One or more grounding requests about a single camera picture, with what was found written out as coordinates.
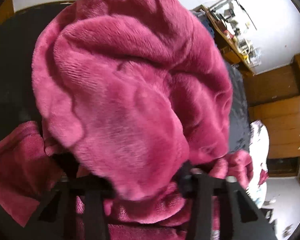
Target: bed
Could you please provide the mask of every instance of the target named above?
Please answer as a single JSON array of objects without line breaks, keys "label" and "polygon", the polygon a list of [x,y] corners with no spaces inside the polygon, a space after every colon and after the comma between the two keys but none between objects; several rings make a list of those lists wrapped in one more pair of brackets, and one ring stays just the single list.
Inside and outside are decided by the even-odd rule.
[{"label": "bed", "polygon": [[[40,115],[37,112],[35,101],[30,87],[30,69],[26,68],[31,63],[31,55],[34,48],[35,41],[43,30],[43,28],[67,5],[59,3],[51,3],[40,5],[26,9],[19,12],[15,17],[17,20],[8,21],[0,27],[0,37],[2,34],[9,37],[10,41],[5,44],[5,50],[12,51],[13,56],[5,57],[5,50],[0,48],[0,65],[4,70],[0,72],[0,84],[2,80],[6,81],[4,73],[10,71],[13,79],[6,82],[6,86],[0,89],[0,140],[12,131],[12,129],[23,122],[35,120],[40,123]],[[18,62],[18,70],[13,66]],[[260,123],[249,123],[247,100],[244,93],[244,87],[240,72],[230,64],[226,63],[229,76],[234,89],[233,104],[230,112],[230,154],[238,149],[245,149],[250,152],[253,159],[255,153],[263,149],[263,157],[259,161],[255,161],[255,166],[261,166],[264,159],[266,159],[267,140],[269,147],[269,138],[266,136],[266,128]],[[16,87],[11,94],[11,87]],[[258,187],[257,190],[252,189],[253,185],[249,185],[248,193],[255,201],[257,206],[263,203],[266,192],[266,183]],[[300,239],[300,226],[291,239]]]}]

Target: wooden dresser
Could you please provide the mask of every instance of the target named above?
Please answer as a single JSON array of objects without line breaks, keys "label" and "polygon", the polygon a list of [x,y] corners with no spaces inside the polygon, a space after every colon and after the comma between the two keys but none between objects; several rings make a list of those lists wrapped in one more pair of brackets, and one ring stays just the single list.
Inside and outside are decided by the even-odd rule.
[{"label": "wooden dresser", "polygon": [[300,178],[300,54],[292,64],[244,83],[250,119],[261,120],[269,133],[270,176]]}]

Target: dark bedsheet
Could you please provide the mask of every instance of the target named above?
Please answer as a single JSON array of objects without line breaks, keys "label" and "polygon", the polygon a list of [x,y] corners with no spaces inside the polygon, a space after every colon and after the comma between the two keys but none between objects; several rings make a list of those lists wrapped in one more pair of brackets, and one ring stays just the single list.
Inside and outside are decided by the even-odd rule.
[{"label": "dark bedsheet", "polygon": [[236,68],[226,63],[233,87],[233,100],[230,111],[229,150],[235,152],[244,149],[249,152],[250,124],[248,104],[242,75]]},{"label": "dark bedsheet", "polygon": [[41,123],[32,91],[32,53],[40,33],[67,6],[34,6],[0,26],[0,141],[21,123]]}]

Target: wooden floor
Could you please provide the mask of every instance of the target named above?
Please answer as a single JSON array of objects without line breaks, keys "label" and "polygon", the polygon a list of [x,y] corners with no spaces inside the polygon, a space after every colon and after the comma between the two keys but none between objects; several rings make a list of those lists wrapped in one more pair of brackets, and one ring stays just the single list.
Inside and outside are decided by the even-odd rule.
[{"label": "wooden floor", "polygon": [[5,0],[0,7],[0,24],[14,15],[13,1]]}]

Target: dresser drawer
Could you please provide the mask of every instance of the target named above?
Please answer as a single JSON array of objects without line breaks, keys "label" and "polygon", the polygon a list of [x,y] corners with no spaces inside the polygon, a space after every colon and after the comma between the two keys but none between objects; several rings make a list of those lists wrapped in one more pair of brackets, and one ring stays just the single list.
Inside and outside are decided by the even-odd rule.
[{"label": "dresser drawer", "polygon": [[289,130],[300,128],[300,112],[280,117],[261,119],[268,130]]},{"label": "dresser drawer", "polygon": [[300,96],[253,107],[255,119],[265,119],[300,112]]},{"label": "dresser drawer", "polygon": [[300,142],[300,128],[290,130],[268,130],[271,145]]},{"label": "dresser drawer", "polygon": [[290,158],[300,156],[300,142],[270,145],[268,159]]}]

